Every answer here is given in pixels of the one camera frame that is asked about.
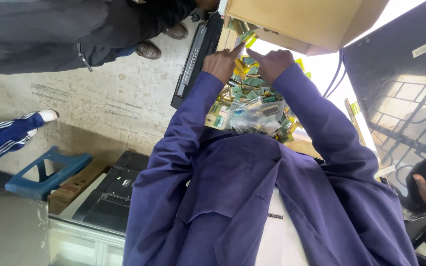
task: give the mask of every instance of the cardboard box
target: cardboard box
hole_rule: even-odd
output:
[[[65,180],[56,191],[48,197],[49,212],[59,215],[102,173],[107,172],[107,166],[95,167],[88,165],[80,173]]]
[[[257,37],[305,54],[338,51],[377,21],[389,0],[228,0],[228,16],[264,27]]]

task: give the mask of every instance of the white shirt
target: white shirt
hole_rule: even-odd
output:
[[[299,234],[277,187],[272,193],[255,265],[309,266]]]

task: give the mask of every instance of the purple work jacket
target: purple work jacket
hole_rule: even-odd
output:
[[[418,265],[396,193],[374,179],[375,154],[298,64],[273,87],[321,166],[268,136],[204,130],[223,86],[198,75],[136,179],[123,266],[253,266],[274,186],[311,266]]]

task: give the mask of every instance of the jacket sleeve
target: jacket sleeve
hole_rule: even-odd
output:
[[[223,86],[209,73],[198,75],[192,91],[170,120],[164,138],[155,145],[147,169],[136,178],[123,265],[128,261],[144,265],[143,260],[165,240],[192,176],[190,158],[200,146],[205,117]],[[142,249],[143,257],[138,257],[134,249]]]
[[[195,9],[195,0],[149,0],[137,4],[132,0],[107,2],[104,23],[79,43],[108,48],[125,48],[156,37],[164,30],[183,21]]]
[[[297,115],[313,147],[325,160],[324,173],[370,255],[379,265],[417,265],[396,193],[377,182],[375,154],[359,143],[349,119],[323,98],[298,64],[273,87]]]

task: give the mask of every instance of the concrete floor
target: concrete floor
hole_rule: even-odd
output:
[[[127,149],[150,154],[175,112],[170,106],[178,76],[198,23],[184,21],[189,35],[152,41],[159,60],[133,54],[94,68],[0,75],[0,122],[53,109],[59,119],[16,152],[0,158],[0,169],[17,173],[52,145],[67,154],[89,152],[97,165],[112,164]]]

